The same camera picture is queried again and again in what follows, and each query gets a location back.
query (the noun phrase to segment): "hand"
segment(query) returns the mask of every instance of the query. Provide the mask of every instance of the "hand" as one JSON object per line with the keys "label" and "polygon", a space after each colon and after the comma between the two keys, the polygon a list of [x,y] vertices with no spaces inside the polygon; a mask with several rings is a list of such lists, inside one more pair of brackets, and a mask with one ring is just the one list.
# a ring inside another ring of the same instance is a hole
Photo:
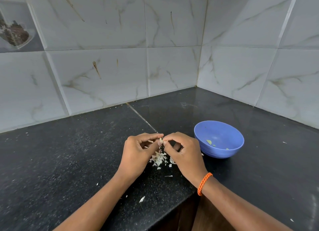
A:
{"label": "hand", "polygon": [[[170,140],[176,142],[174,147],[168,142]],[[163,141],[164,151],[173,158],[184,177],[198,188],[200,182],[208,173],[200,152],[198,140],[176,132],[165,136]]]}
{"label": "hand", "polygon": [[160,147],[159,138],[164,134],[147,134],[143,133],[138,136],[130,136],[124,144],[123,155],[118,172],[134,182],[144,171],[146,164],[151,156]]}

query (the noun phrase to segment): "plastic bowl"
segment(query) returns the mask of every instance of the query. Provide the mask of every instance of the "plastic bowl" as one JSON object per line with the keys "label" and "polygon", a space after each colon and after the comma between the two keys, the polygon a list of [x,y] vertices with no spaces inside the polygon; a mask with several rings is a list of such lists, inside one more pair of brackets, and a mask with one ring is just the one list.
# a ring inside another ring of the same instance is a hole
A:
{"label": "plastic bowl", "polygon": [[244,145],[241,132],[219,121],[207,120],[196,124],[194,134],[202,152],[218,159],[233,156]]}

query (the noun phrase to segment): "wall tile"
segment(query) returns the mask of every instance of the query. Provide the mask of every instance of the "wall tile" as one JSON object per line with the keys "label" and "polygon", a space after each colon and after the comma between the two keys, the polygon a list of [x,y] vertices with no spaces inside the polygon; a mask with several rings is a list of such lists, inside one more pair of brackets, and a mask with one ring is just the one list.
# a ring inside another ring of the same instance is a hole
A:
{"label": "wall tile", "polygon": [[196,86],[200,46],[147,48],[149,95]]}
{"label": "wall tile", "polygon": [[146,46],[144,0],[27,2],[46,50]]}
{"label": "wall tile", "polygon": [[280,48],[319,48],[318,0],[297,0]]}
{"label": "wall tile", "polygon": [[208,0],[203,45],[277,48],[291,0]]}
{"label": "wall tile", "polygon": [[145,0],[148,47],[202,44],[207,0]]}
{"label": "wall tile", "polygon": [[147,97],[146,48],[47,52],[70,114]]}
{"label": "wall tile", "polygon": [[0,54],[0,132],[66,116],[44,52]]}
{"label": "wall tile", "polygon": [[279,49],[257,107],[319,128],[319,50]]}
{"label": "wall tile", "polygon": [[197,86],[254,106],[276,51],[203,46]]}
{"label": "wall tile", "polygon": [[25,0],[0,0],[0,52],[43,51]]}

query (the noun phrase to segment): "tiled wall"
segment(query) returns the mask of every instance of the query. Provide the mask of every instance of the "tiled wall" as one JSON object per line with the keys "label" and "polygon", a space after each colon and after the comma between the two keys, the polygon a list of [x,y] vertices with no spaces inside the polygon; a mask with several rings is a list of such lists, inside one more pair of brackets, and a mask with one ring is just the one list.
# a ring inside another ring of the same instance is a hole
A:
{"label": "tiled wall", "polygon": [[0,0],[0,132],[195,86],[206,3]]}
{"label": "tiled wall", "polygon": [[197,85],[319,128],[318,0],[208,0]]}

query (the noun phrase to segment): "countertop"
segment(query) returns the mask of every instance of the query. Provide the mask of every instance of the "countertop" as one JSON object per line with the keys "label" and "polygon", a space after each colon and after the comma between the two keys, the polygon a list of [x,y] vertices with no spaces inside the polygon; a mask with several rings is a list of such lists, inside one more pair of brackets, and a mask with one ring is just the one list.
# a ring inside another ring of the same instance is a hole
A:
{"label": "countertop", "polygon": [[[200,88],[130,105],[142,118],[122,104],[0,134],[1,230],[52,230],[110,180],[128,136],[193,136],[203,120],[245,138],[231,158],[203,157],[222,184],[295,231],[319,229],[319,130]],[[148,164],[102,230],[149,229],[195,191],[176,165]]]}

